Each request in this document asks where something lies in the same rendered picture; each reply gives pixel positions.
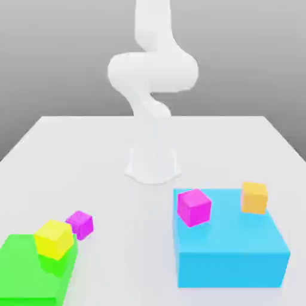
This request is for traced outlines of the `large green box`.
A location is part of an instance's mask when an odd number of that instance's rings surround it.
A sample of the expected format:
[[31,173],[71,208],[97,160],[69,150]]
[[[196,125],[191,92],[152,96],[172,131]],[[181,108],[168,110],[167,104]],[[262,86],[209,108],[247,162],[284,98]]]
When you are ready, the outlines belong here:
[[0,306],[63,306],[78,254],[77,240],[70,250],[68,270],[56,277],[41,268],[32,234],[10,234],[0,247]]

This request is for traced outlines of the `small magenta cube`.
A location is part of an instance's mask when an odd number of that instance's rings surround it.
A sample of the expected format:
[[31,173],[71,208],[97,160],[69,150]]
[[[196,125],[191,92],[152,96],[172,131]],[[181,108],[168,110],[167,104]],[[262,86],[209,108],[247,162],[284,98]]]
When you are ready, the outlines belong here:
[[208,222],[211,208],[211,199],[200,189],[178,194],[177,214],[188,227]]
[[93,232],[93,217],[85,212],[77,210],[69,216],[65,222],[70,224],[72,232],[78,240],[83,240]]

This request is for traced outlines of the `small yellow cube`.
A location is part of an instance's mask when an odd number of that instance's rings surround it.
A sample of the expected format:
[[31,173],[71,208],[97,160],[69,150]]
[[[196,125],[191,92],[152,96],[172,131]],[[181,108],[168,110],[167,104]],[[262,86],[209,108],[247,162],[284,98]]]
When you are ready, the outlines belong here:
[[74,244],[71,225],[53,219],[45,223],[33,237],[38,254],[57,261],[61,260]]

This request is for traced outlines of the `large blue box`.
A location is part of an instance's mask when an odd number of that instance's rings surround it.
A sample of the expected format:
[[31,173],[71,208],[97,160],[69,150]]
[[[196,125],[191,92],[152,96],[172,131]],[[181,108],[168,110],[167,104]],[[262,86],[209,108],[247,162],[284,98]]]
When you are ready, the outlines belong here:
[[290,250],[271,215],[243,213],[240,189],[203,192],[208,222],[188,227],[173,210],[178,287],[281,287]]

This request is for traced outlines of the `small orange cube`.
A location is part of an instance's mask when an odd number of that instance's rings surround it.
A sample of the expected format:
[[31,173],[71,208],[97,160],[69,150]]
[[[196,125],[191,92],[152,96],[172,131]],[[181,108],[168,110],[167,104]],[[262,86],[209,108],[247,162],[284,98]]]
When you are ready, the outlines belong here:
[[264,183],[243,182],[241,189],[241,211],[264,215],[267,209],[268,191]]

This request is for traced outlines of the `small green cube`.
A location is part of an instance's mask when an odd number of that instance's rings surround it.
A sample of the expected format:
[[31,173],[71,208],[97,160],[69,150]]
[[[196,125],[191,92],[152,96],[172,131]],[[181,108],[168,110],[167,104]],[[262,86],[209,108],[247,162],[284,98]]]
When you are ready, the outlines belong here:
[[56,277],[61,277],[68,270],[71,257],[71,250],[68,250],[64,256],[59,259],[49,258],[43,255],[38,255],[41,268],[46,272]]

